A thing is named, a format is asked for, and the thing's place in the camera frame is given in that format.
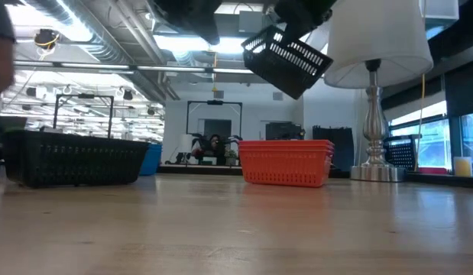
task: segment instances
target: person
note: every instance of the person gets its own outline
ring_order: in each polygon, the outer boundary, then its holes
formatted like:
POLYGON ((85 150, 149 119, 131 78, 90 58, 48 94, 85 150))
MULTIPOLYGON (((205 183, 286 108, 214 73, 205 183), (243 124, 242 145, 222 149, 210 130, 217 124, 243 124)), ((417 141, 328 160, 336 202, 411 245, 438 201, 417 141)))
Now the person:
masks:
POLYGON ((225 146, 220 144, 221 137, 218 134, 213 134, 209 139, 210 147, 198 146, 192 151, 192 155, 197 159, 203 157, 215 157, 217 159, 216 165, 226 165, 225 146))
POLYGON ((14 82, 14 28, 0 1, 0 93, 14 82))

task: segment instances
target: blue container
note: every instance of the blue container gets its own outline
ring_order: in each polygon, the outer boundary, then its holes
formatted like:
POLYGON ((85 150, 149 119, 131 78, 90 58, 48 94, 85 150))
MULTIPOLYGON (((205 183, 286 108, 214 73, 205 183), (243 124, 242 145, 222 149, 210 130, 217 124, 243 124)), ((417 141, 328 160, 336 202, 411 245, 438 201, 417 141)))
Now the blue container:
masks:
POLYGON ((140 176, 153 176, 157 173, 157 168, 160 165, 161 145, 150 144, 144 155, 144 161, 139 172, 140 176))

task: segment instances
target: red plastic basket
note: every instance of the red plastic basket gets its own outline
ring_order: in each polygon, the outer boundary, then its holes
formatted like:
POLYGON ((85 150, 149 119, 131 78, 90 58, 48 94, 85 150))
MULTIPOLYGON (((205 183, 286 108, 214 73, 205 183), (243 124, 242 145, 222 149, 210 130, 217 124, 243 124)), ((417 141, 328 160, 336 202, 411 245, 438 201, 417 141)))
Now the red plastic basket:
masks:
POLYGON ((239 154, 249 183, 320 187, 328 179, 329 141, 242 141, 239 154))

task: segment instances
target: table surface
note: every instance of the table surface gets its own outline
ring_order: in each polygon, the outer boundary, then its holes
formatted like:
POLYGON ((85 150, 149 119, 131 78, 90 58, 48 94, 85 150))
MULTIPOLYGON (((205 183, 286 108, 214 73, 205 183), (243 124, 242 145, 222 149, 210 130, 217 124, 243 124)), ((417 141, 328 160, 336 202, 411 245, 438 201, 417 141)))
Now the table surface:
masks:
POLYGON ((0 275, 473 274, 473 189, 159 175, 23 189, 0 179, 0 275))

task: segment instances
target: wooden table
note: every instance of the wooden table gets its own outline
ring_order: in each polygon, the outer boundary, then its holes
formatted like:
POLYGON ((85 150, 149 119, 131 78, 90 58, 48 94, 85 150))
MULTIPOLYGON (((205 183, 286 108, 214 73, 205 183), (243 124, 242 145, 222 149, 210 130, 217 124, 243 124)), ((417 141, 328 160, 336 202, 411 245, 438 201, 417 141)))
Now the wooden table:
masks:
POLYGON ((30 190, 0 179, 2 274, 473 274, 473 189, 172 174, 30 190))

